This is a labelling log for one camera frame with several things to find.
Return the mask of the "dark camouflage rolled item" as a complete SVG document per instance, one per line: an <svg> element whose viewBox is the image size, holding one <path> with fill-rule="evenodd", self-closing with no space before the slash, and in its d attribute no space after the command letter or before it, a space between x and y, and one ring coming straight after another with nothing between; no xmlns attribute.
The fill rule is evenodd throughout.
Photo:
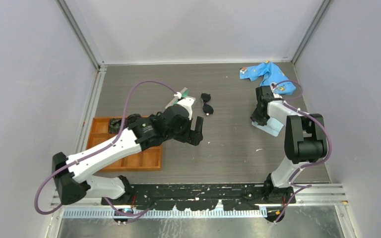
<svg viewBox="0 0 381 238"><path fill-rule="evenodd" d="M124 120L122 118L110 118L108 124L109 134L118 134L124 129L125 125L122 123Z"/></svg>

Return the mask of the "blue patterned cloth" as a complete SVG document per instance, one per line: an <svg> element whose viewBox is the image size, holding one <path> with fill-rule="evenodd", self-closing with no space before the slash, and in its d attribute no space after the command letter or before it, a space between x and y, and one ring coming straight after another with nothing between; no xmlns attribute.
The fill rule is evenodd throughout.
<svg viewBox="0 0 381 238"><path fill-rule="evenodd" d="M292 95L296 86L289 81L282 70L270 61L264 61L258 65L242 67L239 70L240 79L255 81L262 77L260 86L272 86L272 92L278 95Z"/></svg>

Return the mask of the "beige glasses case green lining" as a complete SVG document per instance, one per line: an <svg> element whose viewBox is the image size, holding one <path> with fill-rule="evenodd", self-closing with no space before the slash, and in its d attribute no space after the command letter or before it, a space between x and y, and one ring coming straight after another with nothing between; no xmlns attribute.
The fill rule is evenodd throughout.
<svg viewBox="0 0 381 238"><path fill-rule="evenodd" d="M189 96L188 88L184 87L180 92L174 94L173 99L165 106L165 108L175 105L181 100L191 101L192 106L195 102L195 97Z"/></svg>

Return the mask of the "black patterned rolled item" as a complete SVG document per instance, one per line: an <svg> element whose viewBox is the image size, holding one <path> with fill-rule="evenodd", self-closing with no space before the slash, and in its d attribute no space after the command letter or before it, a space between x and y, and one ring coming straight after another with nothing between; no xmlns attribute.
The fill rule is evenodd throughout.
<svg viewBox="0 0 381 238"><path fill-rule="evenodd" d="M142 118L141 114L131 114L125 119L124 127L129 127L130 124L136 122L139 118Z"/></svg>

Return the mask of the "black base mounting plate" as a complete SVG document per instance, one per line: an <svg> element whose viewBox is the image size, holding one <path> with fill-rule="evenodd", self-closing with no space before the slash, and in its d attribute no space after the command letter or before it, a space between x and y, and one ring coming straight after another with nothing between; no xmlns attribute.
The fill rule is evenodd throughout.
<svg viewBox="0 0 381 238"><path fill-rule="evenodd" d="M102 199L103 205L133 206L158 211L214 210L222 205L225 211L257 210L260 205L283 207L289 201L292 188L270 188L256 183L189 183L133 184L117 199Z"/></svg>

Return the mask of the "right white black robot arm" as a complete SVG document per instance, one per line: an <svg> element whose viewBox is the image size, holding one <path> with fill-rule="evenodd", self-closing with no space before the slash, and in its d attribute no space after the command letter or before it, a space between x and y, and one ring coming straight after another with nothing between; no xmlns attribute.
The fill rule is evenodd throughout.
<svg viewBox="0 0 381 238"><path fill-rule="evenodd" d="M285 130L285 157L263 183L262 197L273 204L293 191L291 183L306 166L326 157L328 141L321 114L291 107L270 86L257 87L255 95L257 104L250 117L252 125L272 136Z"/></svg>

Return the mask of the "light blue lens cloth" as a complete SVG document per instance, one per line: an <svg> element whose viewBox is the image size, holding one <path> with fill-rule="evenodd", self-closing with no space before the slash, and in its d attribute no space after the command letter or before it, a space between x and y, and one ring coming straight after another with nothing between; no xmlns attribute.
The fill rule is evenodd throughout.
<svg viewBox="0 0 381 238"><path fill-rule="evenodd" d="M284 127L280 121L275 118L270 118L266 125L260 125L258 122L253 121L252 125L274 137L277 137L281 129Z"/></svg>

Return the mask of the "black sunglasses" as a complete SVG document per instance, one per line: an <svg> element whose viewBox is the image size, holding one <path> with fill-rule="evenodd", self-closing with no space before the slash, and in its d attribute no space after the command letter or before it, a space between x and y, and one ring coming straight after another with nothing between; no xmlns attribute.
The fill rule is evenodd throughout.
<svg viewBox="0 0 381 238"><path fill-rule="evenodd" d="M209 116L209 115L212 115L214 113L214 109L211 105L208 104L208 102L211 100L211 95L208 94L208 93L201 93L201 96L200 96L201 100L202 100L202 110L203 112Z"/></svg>

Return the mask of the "orange compartment tray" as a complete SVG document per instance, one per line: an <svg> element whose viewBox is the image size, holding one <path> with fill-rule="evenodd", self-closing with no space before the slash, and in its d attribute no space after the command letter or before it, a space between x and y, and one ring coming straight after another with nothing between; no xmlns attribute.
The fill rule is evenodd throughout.
<svg viewBox="0 0 381 238"><path fill-rule="evenodd" d="M109 133L109 121L109 117L93 118L86 149L90 149L93 146L115 137L115 133ZM162 147L157 146L119 159L102 168L100 172L159 171L161 167Z"/></svg>

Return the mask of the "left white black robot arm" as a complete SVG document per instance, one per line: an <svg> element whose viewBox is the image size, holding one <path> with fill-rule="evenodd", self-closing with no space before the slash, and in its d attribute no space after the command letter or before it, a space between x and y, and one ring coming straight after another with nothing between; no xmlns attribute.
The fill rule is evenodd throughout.
<svg viewBox="0 0 381 238"><path fill-rule="evenodd" d="M120 135L88 150L69 156L56 153L52 157L52 177L61 204L71 205L86 197L106 197L120 205L129 204L132 191L124 178L98 177L95 173L115 161L171 139L197 146L203 140L203 117L196 117L194 129L191 125L188 109L173 105L163 112L134 119Z"/></svg>

